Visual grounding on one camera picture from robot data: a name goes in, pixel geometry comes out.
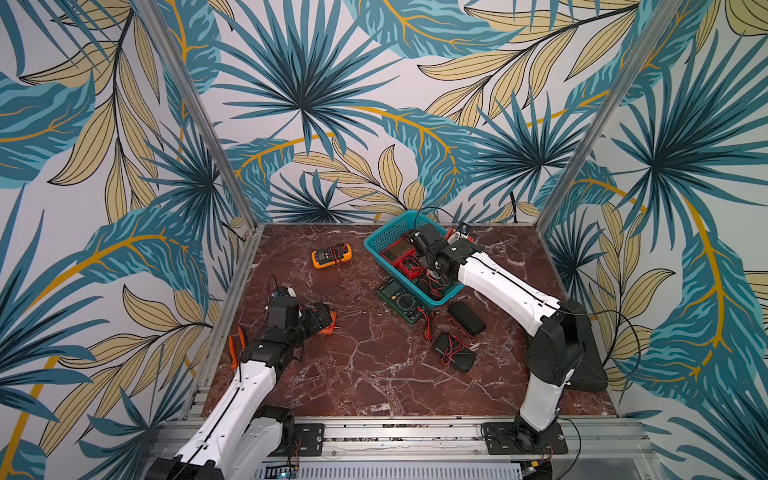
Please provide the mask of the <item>orange multimeter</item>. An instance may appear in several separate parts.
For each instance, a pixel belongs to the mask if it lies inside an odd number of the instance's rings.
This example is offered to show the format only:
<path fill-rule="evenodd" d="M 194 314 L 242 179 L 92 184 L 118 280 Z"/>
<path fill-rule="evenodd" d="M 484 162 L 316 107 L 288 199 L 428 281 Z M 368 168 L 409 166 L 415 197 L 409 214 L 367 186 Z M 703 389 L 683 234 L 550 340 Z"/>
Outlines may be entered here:
<path fill-rule="evenodd" d="M 315 302 L 302 311 L 303 324 L 309 336 L 329 336 L 336 328 L 337 313 L 326 303 Z"/>

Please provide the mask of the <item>green black dial multimeter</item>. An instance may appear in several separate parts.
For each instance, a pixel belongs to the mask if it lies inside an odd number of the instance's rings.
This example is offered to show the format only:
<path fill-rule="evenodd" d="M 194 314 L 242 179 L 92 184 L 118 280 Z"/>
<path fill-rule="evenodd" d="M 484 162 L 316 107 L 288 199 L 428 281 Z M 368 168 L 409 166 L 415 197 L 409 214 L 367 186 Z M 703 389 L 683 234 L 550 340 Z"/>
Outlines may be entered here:
<path fill-rule="evenodd" d="M 376 291 L 377 296 L 409 325 L 435 318 L 435 312 L 417 299 L 394 278 L 388 278 Z"/>

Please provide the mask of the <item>yellow multimeter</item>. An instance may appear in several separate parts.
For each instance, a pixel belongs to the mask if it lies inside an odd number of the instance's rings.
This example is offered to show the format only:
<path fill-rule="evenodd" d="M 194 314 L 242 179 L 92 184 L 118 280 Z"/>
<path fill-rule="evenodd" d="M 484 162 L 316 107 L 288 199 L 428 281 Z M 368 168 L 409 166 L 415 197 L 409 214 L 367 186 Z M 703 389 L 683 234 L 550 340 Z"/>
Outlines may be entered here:
<path fill-rule="evenodd" d="M 353 254 L 349 244 L 336 243 L 326 248 L 315 250 L 311 254 L 311 261 L 315 269 L 324 269 L 352 260 Z"/>

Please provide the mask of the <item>small black multimeter with leads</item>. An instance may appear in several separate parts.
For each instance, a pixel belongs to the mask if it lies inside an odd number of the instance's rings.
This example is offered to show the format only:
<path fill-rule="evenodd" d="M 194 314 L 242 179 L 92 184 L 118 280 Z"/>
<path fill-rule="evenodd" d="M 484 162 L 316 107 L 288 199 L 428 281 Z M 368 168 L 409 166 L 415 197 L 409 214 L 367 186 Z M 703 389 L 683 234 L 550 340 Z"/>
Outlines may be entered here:
<path fill-rule="evenodd" d="M 432 348 L 443 365 L 451 366 L 460 373 L 468 373 L 475 364 L 476 354 L 451 333 L 441 333 Z"/>

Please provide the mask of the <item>red multimeter with display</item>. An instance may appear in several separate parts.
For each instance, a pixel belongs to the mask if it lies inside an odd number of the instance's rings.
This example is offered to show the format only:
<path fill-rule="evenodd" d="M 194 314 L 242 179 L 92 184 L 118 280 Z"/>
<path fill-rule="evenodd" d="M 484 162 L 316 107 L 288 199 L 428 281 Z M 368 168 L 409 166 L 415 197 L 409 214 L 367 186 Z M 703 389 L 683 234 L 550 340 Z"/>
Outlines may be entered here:
<path fill-rule="evenodd" d="M 395 268 L 409 281 L 416 280 L 425 273 L 425 267 L 419 260 L 416 251 L 410 252 L 397 260 Z"/>

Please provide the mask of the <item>large red multimeter taped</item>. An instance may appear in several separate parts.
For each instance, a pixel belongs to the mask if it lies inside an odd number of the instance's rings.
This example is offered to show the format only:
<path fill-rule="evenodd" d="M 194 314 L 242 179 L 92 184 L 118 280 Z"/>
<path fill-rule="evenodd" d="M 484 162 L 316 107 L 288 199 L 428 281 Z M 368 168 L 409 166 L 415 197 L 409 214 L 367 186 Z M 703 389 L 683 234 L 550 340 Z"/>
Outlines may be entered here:
<path fill-rule="evenodd" d="M 407 236 L 401 236 L 390 246 L 380 252 L 380 256 L 391 265 L 398 265 L 405 258 L 411 256 L 415 248 Z"/>

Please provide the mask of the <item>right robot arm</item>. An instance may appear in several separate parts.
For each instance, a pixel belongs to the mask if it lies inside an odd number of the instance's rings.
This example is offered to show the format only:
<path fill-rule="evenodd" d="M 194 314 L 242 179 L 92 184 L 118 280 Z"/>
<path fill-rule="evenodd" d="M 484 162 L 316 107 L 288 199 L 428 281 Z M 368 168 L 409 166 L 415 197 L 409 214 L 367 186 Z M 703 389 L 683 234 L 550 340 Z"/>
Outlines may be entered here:
<path fill-rule="evenodd" d="M 581 306 L 566 306 L 519 279 L 467 236 L 447 238 L 432 224 L 406 234 L 426 265 L 445 283 L 459 282 L 491 300 L 531 337 L 526 353 L 530 377 L 516 415 L 518 428 L 540 435 L 557 419 L 566 385 L 582 363 L 586 342 L 578 320 Z"/>

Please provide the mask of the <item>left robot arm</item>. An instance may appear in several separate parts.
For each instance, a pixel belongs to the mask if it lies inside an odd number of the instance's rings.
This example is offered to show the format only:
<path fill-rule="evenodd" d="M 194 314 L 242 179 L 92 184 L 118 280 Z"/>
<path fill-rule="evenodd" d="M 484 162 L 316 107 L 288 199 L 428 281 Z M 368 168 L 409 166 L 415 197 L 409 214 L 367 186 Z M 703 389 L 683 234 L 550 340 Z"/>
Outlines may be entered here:
<path fill-rule="evenodd" d="M 295 351 L 334 325 L 332 307 L 303 305 L 291 295 L 273 297 L 260 337 L 240 351 L 232 381 L 208 418 L 171 458 L 157 458 L 147 479 L 254 479 L 274 452 L 300 448 L 289 408 L 265 398 L 296 359 Z"/>

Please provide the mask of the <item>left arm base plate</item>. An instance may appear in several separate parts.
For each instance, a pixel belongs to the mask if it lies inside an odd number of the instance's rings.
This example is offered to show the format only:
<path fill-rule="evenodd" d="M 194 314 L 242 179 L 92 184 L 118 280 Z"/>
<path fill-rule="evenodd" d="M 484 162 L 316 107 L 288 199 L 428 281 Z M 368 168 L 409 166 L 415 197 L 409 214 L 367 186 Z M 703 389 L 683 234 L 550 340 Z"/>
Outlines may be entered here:
<path fill-rule="evenodd" d="M 320 457 L 324 438 L 323 423 L 290 423 L 283 428 L 282 452 L 285 456 Z"/>

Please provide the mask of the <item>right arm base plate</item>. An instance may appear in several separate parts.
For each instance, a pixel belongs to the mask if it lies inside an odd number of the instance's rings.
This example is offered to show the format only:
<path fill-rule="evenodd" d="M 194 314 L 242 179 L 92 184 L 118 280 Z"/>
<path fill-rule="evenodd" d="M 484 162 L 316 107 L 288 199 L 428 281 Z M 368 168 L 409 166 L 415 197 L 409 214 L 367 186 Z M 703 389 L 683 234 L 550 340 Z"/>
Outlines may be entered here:
<path fill-rule="evenodd" d="M 524 422 L 486 422 L 480 427 L 489 455 L 550 455 L 569 452 L 557 422 L 539 432 Z"/>

